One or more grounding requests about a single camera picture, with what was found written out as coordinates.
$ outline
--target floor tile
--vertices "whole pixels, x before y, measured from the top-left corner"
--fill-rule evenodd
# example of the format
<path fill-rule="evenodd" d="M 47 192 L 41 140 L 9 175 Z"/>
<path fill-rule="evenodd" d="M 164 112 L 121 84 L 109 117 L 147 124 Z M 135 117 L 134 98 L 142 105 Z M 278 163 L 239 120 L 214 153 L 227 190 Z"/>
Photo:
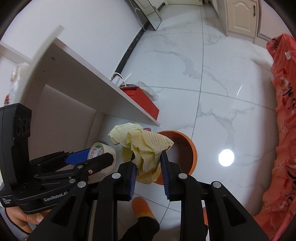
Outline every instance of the floor tile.
<path fill-rule="evenodd" d="M 181 201 L 170 202 L 168 208 L 181 212 Z"/>
<path fill-rule="evenodd" d="M 171 33 L 202 33 L 201 12 L 199 6 L 166 5 L 160 14 L 162 22 L 156 31 L 148 28 L 144 36 Z"/>
<path fill-rule="evenodd" d="M 266 49 L 251 42 L 204 34 L 201 90 L 276 108 Z"/>
<path fill-rule="evenodd" d="M 152 241 L 179 241 L 181 213 L 168 209 Z"/>
<path fill-rule="evenodd" d="M 161 34 L 142 37 L 126 63 L 127 83 L 200 90 L 202 34 Z"/>
<path fill-rule="evenodd" d="M 170 204 L 170 201 L 167 199 L 167 196 L 165 195 L 164 187 L 156 183 L 151 183 L 147 185 L 140 182 L 136 182 L 135 193 L 137 195 L 140 195 L 141 197 L 144 197 L 150 201 L 153 201 L 165 207 L 168 207 Z"/>
<path fill-rule="evenodd" d="M 240 100 L 201 93 L 192 138 L 198 153 L 193 176 L 201 182 L 221 181 L 251 213 L 271 181 L 278 145 L 276 113 Z M 223 167 L 218 155 L 234 152 L 234 162 Z"/>
<path fill-rule="evenodd" d="M 149 204 L 149 207 L 156 217 L 157 221 L 160 223 L 167 208 L 159 204 L 146 200 Z M 125 234 L 131 226 L 137 222 L 137 218 L 133 213 L 131 208 L 132 201 L 122 202 L 118 201 L 118 237 L 119 239 Z"/>
<path fill-rule="evenodd" d="M 160 127 L 149 125 L 152 131 L 175 130 L 190 138 L 193 133 L 200 93 L 166 88 L 152 89 L 159 96 L 154 103 L 159 109 L 157 120 L 161 123 Z"/>

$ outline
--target orange bowl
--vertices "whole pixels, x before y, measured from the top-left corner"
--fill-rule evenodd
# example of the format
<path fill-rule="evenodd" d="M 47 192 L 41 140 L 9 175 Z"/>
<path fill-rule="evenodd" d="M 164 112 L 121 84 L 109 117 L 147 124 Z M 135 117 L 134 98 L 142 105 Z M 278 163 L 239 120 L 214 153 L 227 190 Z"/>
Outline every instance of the orange bowl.
<path fill-rule="evenodd" d="M 174 145 L 168 151 L 169 161 L 178 163 L 183 173 L 191 175 L 197 164 L 197 151 L 192 140 L 179 131 L 161 131 L 158 133 L 174 142 Z M 155 183 L 163 185 L 162 174 L 159 175 Z"/>

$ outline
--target finger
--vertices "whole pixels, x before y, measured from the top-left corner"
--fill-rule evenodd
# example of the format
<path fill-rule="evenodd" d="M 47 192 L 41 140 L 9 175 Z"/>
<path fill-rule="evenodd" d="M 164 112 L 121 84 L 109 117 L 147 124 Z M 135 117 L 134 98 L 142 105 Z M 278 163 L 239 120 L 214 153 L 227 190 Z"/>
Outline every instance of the finger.
<path fill-rule="evenodd" d="M 35 213 L 35 214 L 25 214 L 24 213 L 24 221 L 32 223 L 32 224 L 39 224 L 44 219 L 43 215 L 41 213 Z"/>
<path fill-rule="evenodd" d="M 46 217 L 50 211 L 51 211 L 51 209 L 43 211 L 43 212 L 41 212 L 41 214 L 42 214 L 43 217 Z"/>
<path fill-rule="evenodd" d="M 32 233 L 33 230 L 31 229 L 31 227 L 29 226 L 28 223 L 26 223 L 24 226 L 19 226 L 22 230 L 24 230 L 27 233 Z"/>
<path fill-rule="evenodd" d="M 8 217 L 10 218 L 10 220 L 16 224 L 17 226 L 19 227 L 24 227 L 27 222 L 23 221 L 23 220 L 20 220 L 19 218 L 15 217 L 15 216 L 11 216 L 11 215 L 8 215 Z"/>
<path fill-rule="evenodd" d="M 13 220 L 13 222 L 16 224 L 15 221 L 17 221 L 16 219 L 25 221 L 25 222 L 29 222 L 32 224 L 39 224 L 42 220 L 43 220 L 43 216 L 41 213 L 35 213 L 35 214 L 25 214 L 20 207 L 9 207 L 6 209 L 7 214 L 9 215 L 9 218 Z"/>

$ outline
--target red box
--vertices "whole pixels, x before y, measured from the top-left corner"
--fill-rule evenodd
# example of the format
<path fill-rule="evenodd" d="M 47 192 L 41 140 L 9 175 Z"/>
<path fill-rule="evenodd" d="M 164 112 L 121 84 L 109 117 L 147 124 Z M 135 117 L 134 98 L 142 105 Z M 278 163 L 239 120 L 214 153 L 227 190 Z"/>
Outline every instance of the red box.
<path fill-rule="evenodd" d="M 122 89 L 122 91 L 157 120 L 159 109 L 155 106 L 155 104 L 153 104 L 141 88 L 133 87 L 131 89 Z"/>

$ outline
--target red patterned cloth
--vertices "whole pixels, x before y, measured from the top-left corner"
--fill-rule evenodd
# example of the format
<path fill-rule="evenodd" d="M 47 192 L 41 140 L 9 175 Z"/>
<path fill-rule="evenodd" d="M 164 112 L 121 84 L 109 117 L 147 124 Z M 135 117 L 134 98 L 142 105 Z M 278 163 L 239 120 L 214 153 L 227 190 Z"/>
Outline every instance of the red patterned cloth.
<path fill-rule="evenodd" d="M 279 146 L 270 188 L 254 219 L 272 241 L 277 241 L 296 213 L 296 41 L 283 34 L 267 43 L 274 63 Z"/>

